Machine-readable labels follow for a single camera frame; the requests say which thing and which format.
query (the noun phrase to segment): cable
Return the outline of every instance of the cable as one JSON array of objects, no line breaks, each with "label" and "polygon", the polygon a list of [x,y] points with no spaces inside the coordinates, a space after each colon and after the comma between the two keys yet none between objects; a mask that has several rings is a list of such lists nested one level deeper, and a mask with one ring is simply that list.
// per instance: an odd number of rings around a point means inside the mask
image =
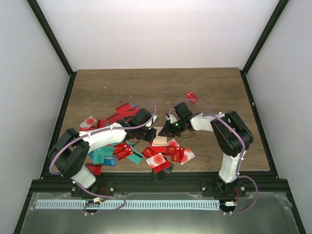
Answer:
[{"label": "cable", "polygon": [[234,188],[234,191],[236,192],[236,202],[238,202],[239,199],[239,194],[237,188]]},{"label": "cable", "polygon": [[136,144],[138,144],[140,142],[141,139],[137,140],[136,143],[132,144],[133,146],[135,146]]},{"label": "cable", "polygon": [[182,137],[182,138],[184,138],[184,139],[189,139],[189,138],[194,137],[194,136],[195,136],[195,133],[194,133],[194,132],[192,132],[191,130],[190,130],[190,132],[191,132],[191,133],[193,133],[193,135],[192,135],[192,136],[188,136],[188,137],[183,137],[183,136],[181,136],[181,137]]},{"label": "cable", "polygon": [[[150,119],[148,121],[146,121],[145,123],[139,125],[139,126],[135,126],[135,127],[115,127],[115,128],[110,128],[109,126],[108,127],[105,127],[105,128],[101,128],[101,129],[98,129],[98,130],[93,130],[93,132],[89,132],[90,133],[90,136],[94,135],[94,134],[97,134],[97,133],[101,133],[101,132],[104,132],[104,131],[109,131],[109,130],[132,130],[132,129],[137,129],[137,128],[141,128],[141,127],[144,127],[146,124],[148,124],[150,121],[153,121],[154,119],[154,116],[156,114],[156,111],[157,111],[157,106],[156,106],[156,103],[154,101],[150,101],[153,105],[154,105],[154,112],[152,114],[152,116],[150,117]],[[66,144],[58,153],[57,155],[54,157],[54,159],[52,160],[51,164],[50,164],[50,167],[49,167],[49,172],[53,175],[60,175],[61,173],[57,173],[57,172],[53,172],[53,165],[55,164],[56,160],[59,158],[59,156],[67,149],[69,148],[72,144],[76,143],[77,141],[80,141],[81,139],[85,138],[85,137],[88,137],[89,134],[85,134],[85,135],[82,135],[74,140],[72,140],[71,142],[69,142],[68,144]]]},{"label": "cable", "polygon": [[[199,102],[203,103],[203,104],[207,107],[207,110],[206,110],[206,111],[209,110],[209,106],[208,106],[207,103],[205,103],[205,102],[202,101],[202,100],[193,99],[193,98],[192,98],[192,99],[186,99],[186,100],[184,100],[184,101],[182,101],[182,102],[179,102],[177,105],[179,105],[179,104],[181,104],[181,103],[183,103],[183,102],[186,102],[186,101],[199,101]],[[175,108],[173,107],[168,113],[170,114],[174,109],[175,109]]]}]

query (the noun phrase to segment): card pile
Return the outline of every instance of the card pile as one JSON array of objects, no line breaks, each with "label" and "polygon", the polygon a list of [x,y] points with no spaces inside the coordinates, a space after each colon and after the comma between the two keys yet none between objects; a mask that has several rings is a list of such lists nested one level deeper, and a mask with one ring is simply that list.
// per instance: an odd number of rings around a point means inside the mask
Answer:
[{"label": "card pile", "polygon": [[[198,99],[197,96],[188,92],[185,95],[188,99]],[[140,107],[124,103],[116,108],[116,112],[106,119],[95,119],[92,116],[88,117],[81,125],[80,131],[91,131],[98,128],[106,127],[114,122],[134,116]],[[113,143],[104,147],[98,148],[89,153],[93,163],[87,163],[86,167],[95,175],[99,175],[102,165],[115,167],[117,160],[127,158],[132,162],[139,164],[143,157],[146,158],[148,166],[155,172],[164,171],[170,173],[174,167],[171,162],[181,163],[183,165],[191,160],[195,155],[190,149],[184,149],[173,139],[167,142],[164,136],[158,136],[162,127],[154,127],[157,130],[156,137],[153,142],[149,143],[142,153],[135,150],[134,145],[129,141]]]}]

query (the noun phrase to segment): scattered card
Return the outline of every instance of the scattered card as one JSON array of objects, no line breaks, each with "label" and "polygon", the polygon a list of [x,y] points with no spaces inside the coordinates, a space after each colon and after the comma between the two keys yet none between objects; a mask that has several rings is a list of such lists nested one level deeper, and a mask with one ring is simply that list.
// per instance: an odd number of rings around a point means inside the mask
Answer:
[{"label": "scattered card", "polygon": [[130,146],[126,142],[119,143],[114,146],[113,155],[116,155],[124,149],[129,149]]},{"label": "scattered card", "polygon": [[167,138],[165,136],[158,136],[162,127],[154,127],[156,129],[156,137],[152,142],[152,146],[167,145]]},{"label": "scattered card", "polygon": [[92,116],[88,117],[83,123],[81,123],[79,126],[84,131],[87,131],[88,128],[90,128],[92,125],[94,125],[97,122],[95,118]]},{"label": "scattered card", "polygon": [[155,173],[158,173],[158,172],[163,171],[163,170],[165,170],[166,168],[169,168],[169,167],[171,167],[171,163],[168,160],[165,160],[164,163],[160,164],[159,166],[154,167],[153,171]]},{"label": "scattered card", "polygon": [[146,147],[145,150],[143,150],[142,154],[146,158],[151,158],[157,153],[154,150],[152,150],[150,147]]},{"label": "scattered card", "polygon": [[169,142],[167,143],[167,146],[169,146],[169,145],[172,145],[172,146],[179,146],[179,144],[176,142],[175,139],[172,139],[171,141],[169,141]]},{"label": "scattered card", "polygon": [[104,166],[109,166],[109,167],[115,167],[116,166],[116,161],[117,161],[117,157],[116,156],[105,156],[104,157],[104,162],[103,165]]},{"label": "scattered card", "polygon": [[193,157],[195,157],[195,155],[193,154],[193,152],[191,151],[191,149],[186,149],[184,151],[184,156],[181,162],[181,165],[183,165],[184,163],[186,163],[187,161],[190,161]]},{"label": "scattered card", "polygon": [[148,159],[146,159],[147,164],[149,165],[149,167],[151,169],[153,169],[154,167],[159,166],[160,164],[164,163],[166,160],[164,158],[164,156],[159,153],[154,155],[153,157],[150,157]]},{"label": "scattered card", "polygon": [[117,154],[115,154],[117,156],[117,159],[118,160],[122,160],[124,159],[125,157],[128,157],[130,156],[131,154],[133,154],[133,151],[131,149],[131,147],[127,147],[127,148],[124,148],[122,150],[120,150]]},{"label": "scattered card", "polygon": [[150,148],[157,154],[166,152],[166,146],[165,145],[152,146],[152,143],[150,142]]},{"label": "scattered card", "polygon": [[182,162],[184,151],[183,147],[170,145],[167,146],[165,155],[170,156],[172,162]]},{"label": "scattered card", "polygon": [[101,174],[101,169],[102,169],[102,165],[101,164],[94,165],[91,162],[87,162],[85,167],[88,168],[90,170],[90,172],[92,174],[94,174],[94,175],[99,176]]},{"label": "scattered card", "polygon": [[[187,99],[197,99],[198,100],[198,97],[193,92],[188,92],[187,94],[185,94],[185,97]],[[191,104],[195,104],[197,101],[191,100],[190,102],[191,102]]]}]

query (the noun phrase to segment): red card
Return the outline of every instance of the red card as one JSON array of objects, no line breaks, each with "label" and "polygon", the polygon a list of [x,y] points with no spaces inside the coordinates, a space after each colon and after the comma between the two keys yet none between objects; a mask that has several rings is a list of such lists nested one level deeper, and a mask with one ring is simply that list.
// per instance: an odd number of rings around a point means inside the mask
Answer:
[{"label": "red card", "polygon": [[120,119],[122,119],[122,118],[119,116],[119,114],[115,113],[115,114],[109,116],[106,120],[109,124],[113,124]]},{"label": "red card", "polygon": [[152,150],[150,147],[146,147],[145,150],[143,150],[142,154],[144,155],[144,157],[150,158],[156,155],[157,153],[155,153],[154,150]]},{"label": "red card", "polygon": [[183,165],[184,163],[186,163],[187,161],[191,160],[193,157],[195,157],[195,155],[193,154],[193,152],[191,151],[191,149],[186,149],[184,151],[184,156],[181,162],[181,165]]},{"label": "red card", "polygon": [[131,147],[127,147],[127,148],[124,148],[124,149],[120,150],[116,154],[116,156],[117,156],[118,160],[122,160],[125,157],[130,156],[131,154],[133,154],[133,151],[132,151]]},{"label": "red card", "polygon": [[153,171],[155,173],[158,173],[158,172],[160,172],[160,171],[162,171],[162,170],[164,170],[164,169],[166,169],[166,168],[168,168],[170,166],[171,166],[170,162],[168,160],[166,160],[164,163],[160,164],[159,166],[154,167]]},{"label": "red card", "polygon": [[126,142],[122,142],[118,145],[115,145],[113,155],[117,156],[117,153],[119,153],[120,151],[122,151],[124,149],[129,149],[129,148],[131,148],[131,147]]},{"label": "red card", "polygon": [[[188,92],[188,93],[185,95],[185,97],[186,97],[187,99],[197,99],[197,100],[198,100],[198,97],[197,97],[193,92]],[[190,102],[191,102],[191,104],[195,104],[197,101],[191,100]]]},{"label": "red card", "polygon": [[97,120],[93,118],[92,116],[88,117],[83,123],[81,123],[79,126],[82,128],[84,131],[87,131],[91,126],[93,126]]},{"label": "red card", "polygon": [[166,159],[164,158],[164,156],[161,153],[159,153],[159,154],[154,155],[153,157],[146,159],[146,162],[147,162],[148,166],[151,169],[153,169],[154,167],[157,167],[160,164],[163,164],[164,162],[166,162]]},{"label": "red card", "polygon": [[170,145],[172,145],[172,146],[179,146],[179,144],[176,142],[176,140],[174,140],[174,139],[172,139],[171,141],[169,141],[168,143],[167,143],[167,146],[170,146]]},{"label": "red card", "polygon": [[160,146],[151,146],[150,145],[150,148],[157,154],[166,152],[166,146],[165,145],[160,145]]},{"label": "red card", "polygon": [[172,162],[182,162],[184,157],[184,148],[183,147],[177,147],[175,154],[171,156]]},{"label": "red card", "polygon": [[98,124],[99,124],[99,122],[97,121],[95,124],[93,124],[90,128],[85,128],[85,129],[83,129],[83,128],[79,128],[79,131],[92,131],[92,130],[95,130],[95,129],[98,129]]},{"label": "red card", "polygon": [[85,167],[88,168],[94,175],[99,176],[101,174],[102,164],[93,164],[91,162],[87,162]]},{"label": "red card", "polygon": [[129,103],[126,102],[126,103],[124,103],[124,104],[118,106],[118,107],[116,108],[116,111],[117,111],[118,114],[121,114],[121,113],[123,113],[123,112],[125,112],[125,111],[127,111],[127,110],[129,110],[129,109],[132,109],[132,107],[130,106]]},{"label": "red card", "polygon": [[98,128],[104,128],[104,127],[106,127],[106,124],[107,124],[107,120],[105,120],[105,119],[99,119],[98,120]]}]

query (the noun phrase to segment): red packet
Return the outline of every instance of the red packet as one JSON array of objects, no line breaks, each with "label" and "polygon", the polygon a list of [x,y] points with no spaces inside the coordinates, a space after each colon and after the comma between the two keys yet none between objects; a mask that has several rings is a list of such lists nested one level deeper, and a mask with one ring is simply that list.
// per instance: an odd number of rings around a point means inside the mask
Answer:
[{"label": "red packet", "polygon": [[[188,93],[185,95],[185,97],[186,97],[187,99],[197,99],[197,100],[198,100],[198,97],[197,97],[193,92],[188,92]],[[195,104],[197,101],[191,100],[190,102],[191,102],[191,104]]]},{"label": "red packet", "polygon": [[99,176],[101,174],[102,164],[93,164],[91,162],[87,162],[85,167],[88,168],[94,175]]},{"label": "red packet", "polygon": [[149,167],[153,169],[154,167],[157,167],[160,164],[163,164],[164,162],[166,162],[166,159],[161,153],[159,153],[159,154],[154,155],[153,157],[146,159],[146,162],[149,165]]},{"label": "red packet", "polygon": [[122,160],[122,159],[124,159],[125,157],[130,156],[131,154],[133,154],[133,151],[132,151],[131,147],[129,146],[129,147],[126,147],[126,148],[121,149],[121,150],[116,154],[116,156],[117,156],[117,159],[118,159],[118,160]]},{"label": "red packet", "polygon": [[150,158],[156,155],[157,153],[155,153],[150,147],[146,147],[145,150],[143,150],[142,154],[144,155],[144,157]]},{"label": "red packet", "polygon": [[157,166],[157,167],[154,167],[154,168],[153,168],[153,171],[154,171],[155,173],[158,173],[158,172],[160,172],[160,171],[162,171],[162,170],[165,170],[165,169],[168,168],[168,167],[171,167],[171,163],[166,159],[166,161],[165,161],[164,163],[160,164],[160,165]]},{"label": "red packet", "polygon": [[167,143],[167,146],[169,146],[169,145],[172,145],[172,146],[179,146],[179,144],[176,142],[175,139],[172,139],[171,141],[169,141],[169,142]]},{"label": "red packet", "polygon": [[87,131],[92,125],[94,125],[97,122],[95,118],[92,116],[88,117],[83,123],[81,123],[79,126],[82,128],[84,131]]},{"label": "red packet", "polygon": [[122,151],[123,149],[129,149],[131,148],[126,142],[122,142],[118,145],[114,146],[113,155],[117,156],[117,154]]},{"label": "red packet", "polygon": [[183,165],[184,163],[186,163],[187,161],[190,161],[193,157],[195,157],[195,155],[193,154],[193,152],[191,151],[191,149],[186,149],[184,151],[184,156],[182,158],[182,162],[181,165]]},{"label": "red packet", "polygon": [[116,108],[116,111],[117,111],[118,114],[121,114],[121,113],[123,113],[123,112],[125,112],[125,111],[127,111],[127,110],[129,110],[129,109],[132,109],[132,107],[130,106],[129,103],[126,102],[126,103],[124,103],[124,104],[118,106],[118,107]]}]

